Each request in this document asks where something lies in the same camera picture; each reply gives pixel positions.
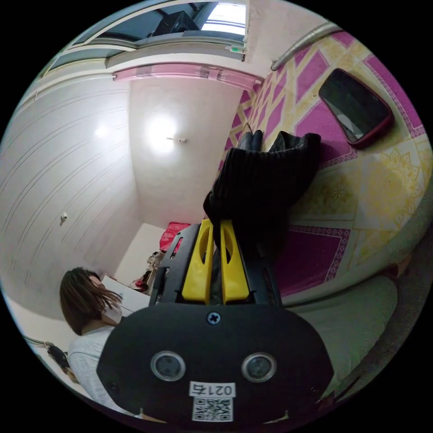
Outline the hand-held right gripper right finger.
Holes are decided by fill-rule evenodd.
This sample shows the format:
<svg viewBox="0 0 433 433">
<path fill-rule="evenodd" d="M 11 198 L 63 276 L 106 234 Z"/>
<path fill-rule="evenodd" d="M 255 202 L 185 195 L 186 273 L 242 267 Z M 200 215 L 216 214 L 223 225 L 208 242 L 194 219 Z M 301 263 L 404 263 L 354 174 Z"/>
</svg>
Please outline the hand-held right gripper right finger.
<svg viewBox="0 0 433 433">
<path fill-rule="evenodd" d="M 249 287 L 232 222 L 220 223 L 221 284 L 223 303 L 244 302 Z"/>
</svg>

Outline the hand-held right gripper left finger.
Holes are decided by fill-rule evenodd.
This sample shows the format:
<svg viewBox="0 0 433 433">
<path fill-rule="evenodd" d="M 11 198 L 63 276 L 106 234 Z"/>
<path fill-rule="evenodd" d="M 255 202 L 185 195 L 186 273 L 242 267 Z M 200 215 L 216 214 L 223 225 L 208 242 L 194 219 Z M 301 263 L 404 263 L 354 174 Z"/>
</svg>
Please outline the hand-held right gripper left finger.
<svg viewBox="0 0 433 433">
<path fill-rule="evenodd" d="M 182 296 L 187 302 L 209 302 L 214 252 L 213 224 L 202 220 L 184 280 Z"/>
</svg>

